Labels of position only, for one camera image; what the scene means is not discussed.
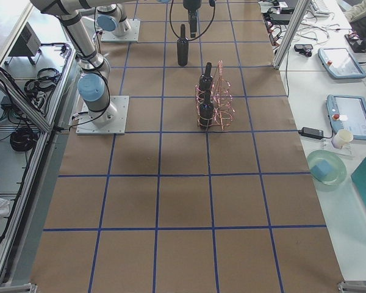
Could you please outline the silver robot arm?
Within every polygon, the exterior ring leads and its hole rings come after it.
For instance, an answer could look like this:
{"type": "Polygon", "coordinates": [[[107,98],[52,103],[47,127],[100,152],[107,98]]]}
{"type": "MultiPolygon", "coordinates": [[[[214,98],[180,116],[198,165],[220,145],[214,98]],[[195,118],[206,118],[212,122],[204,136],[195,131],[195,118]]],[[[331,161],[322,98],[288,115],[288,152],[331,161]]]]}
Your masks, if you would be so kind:
{"type": "Polygon", "coordinates": [[[130,30],[127,13],[122,4],[109,4],[96,8],[97,25],[114,36],[122,37],[130,30]]]}
{"type": "Polygon", "coordinates": [[[82,22],[81,9],[95,9],[95,21],[103,31],[120,37],[127,34],[129,23],[124,1],[32,1],[42,14],[56,17],[69,36],[83,72],[77,90],[88,108],[91,123],[108,123],[117,114],[108,88],[110,65],[98,51],[82,22]]]}

